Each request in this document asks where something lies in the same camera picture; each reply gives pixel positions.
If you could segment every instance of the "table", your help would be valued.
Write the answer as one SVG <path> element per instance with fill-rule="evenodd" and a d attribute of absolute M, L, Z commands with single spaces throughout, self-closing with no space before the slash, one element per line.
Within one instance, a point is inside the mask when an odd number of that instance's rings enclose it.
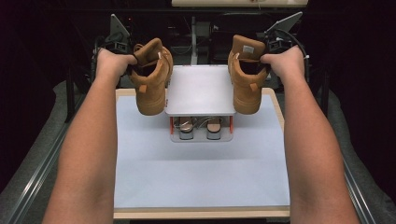
<path fill-rule="evenodd" d="M 273 109 L 276 112 L 276 118 L 278 122 L 278 126 L 283 131 L 283 116 L 280 111 L 275 93 L 271 89 L 262 89 L 263 98 L 271 99 L 273 103 Z M 117 98 L 118 98 L 118 106 L 120 99 L 126 100 L 126 98 L 120 98 L 122 96 L 134 96 L 134 90 L 117 90 Z M 124 156 L 122 149 L 119 151 L 119 156 Z M 115 211 L 114 218 L 115 219 L 167 219 L 167 218 L 240 218 L 240 217 L 288 217 L 290 215 L 290 208 L 288 205 L 277 205 L 277 206 L 211 206 L 211 207 L 199 207 L 199 206 L 190 206 L 190 207 L 164 207 L 164 206 L 152 206 L 148 205 L 146 207 L 132 207 L 132 206 L 124 206 L 117 207 L 118 204 L 118 181 L 116 180 L 116 203 L 115 203 Z M 287 180 L 283 179 L 283 185 L 287 185 Z M 289 188 L 288 190 L 284 190 L 283 195 L 285 200 L 289 199 Z"/>

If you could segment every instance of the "white platform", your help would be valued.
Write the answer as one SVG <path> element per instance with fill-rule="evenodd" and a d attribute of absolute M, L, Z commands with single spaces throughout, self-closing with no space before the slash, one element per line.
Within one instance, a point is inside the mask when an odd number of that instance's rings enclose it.
<path fill-rule="evenodd" d="M 230 142 L 174 143 L 168 115 L 141 115 L 133 96 L 119 97 L 117 117 L 116 209 L 290 204 L 283 133 L 269 95 L 257 114 L 234 116 Z"/>
<path fill-rule="evenodd" d="M 174 66 L 165 112 L 170 117 L 235 114 L 227 65 Z"/>

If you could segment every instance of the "suede boot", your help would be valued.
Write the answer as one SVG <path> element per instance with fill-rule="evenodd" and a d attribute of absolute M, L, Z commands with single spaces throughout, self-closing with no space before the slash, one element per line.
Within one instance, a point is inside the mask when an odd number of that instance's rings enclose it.
<path fill-rule="evenodd" d="M 241 114 L 256 113 L 262 102 L 262 86 L 268 73 L 260 68 L 260 57 L 265 50 L 261 41 L 241 35 L 233 37 L 233 48 L 228 58 L 228 70 L 233 83 L 233 107 Z"/>
<path fill-rule="evenodd" d="M 159 38 L 154 38 L 147 45 L 136 45 L 131 81 L 136 89 L 136 103 L 143 115 L 157 115 L 165 107 L 165 86 L 173 71 L 173 58 L 170 51 L 163 47 Z"/>

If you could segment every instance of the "boot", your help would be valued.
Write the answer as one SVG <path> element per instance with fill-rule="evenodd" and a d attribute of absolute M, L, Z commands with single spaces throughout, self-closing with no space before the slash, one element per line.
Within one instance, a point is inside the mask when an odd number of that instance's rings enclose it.
<path fill-rule="evenodd" d="M 165 107 L 165 86 L 173 71 L 173 58 L 170 51 L 163 47 L 159 38 L 154 38 L 147 45 L 136 45 L 131 81 L 136 89 L 136 104 L 143 115 L 157 115 Z"/>
<path fill-rule="evenodd" d="M 262 86 L 268 73 L 260 67 L 265 44 L 235 35 L 228 57 L 228 70 L 233 83 L 233 107 L 241 114 L 254 114 L 262 103 Z"/>

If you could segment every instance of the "metal rail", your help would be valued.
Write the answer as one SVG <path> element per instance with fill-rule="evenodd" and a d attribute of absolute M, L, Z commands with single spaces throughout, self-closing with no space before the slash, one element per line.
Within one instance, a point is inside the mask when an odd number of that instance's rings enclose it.
<path fill-rule="evenodd" d="M 85 95 L 82 95 L 76 104 L 76 111 L 81 106 L 82 102 L 85 99 Z M 65 133 L 70 126 L 70 122 L 64 124 L 62 129 L 59 131 L 58 136 L 56 137 L 52 147 L 49 150 L 49 153 L 44 158 L 42 162 L 38 165 L 33 173 L 31 179 L 26 185 L 21 197 L 15 204 L 14 209 L 11 212 L 11 216 L 9 217 L 7 223 L 22 223 L 23 219 L 32 205 L 35 196 L 40 191 L 44 181 L 46 180 L 53 164 L 56 162 L 59 156 L 59 151 L 62 146 L 62 142 L 64 141 Z"/>

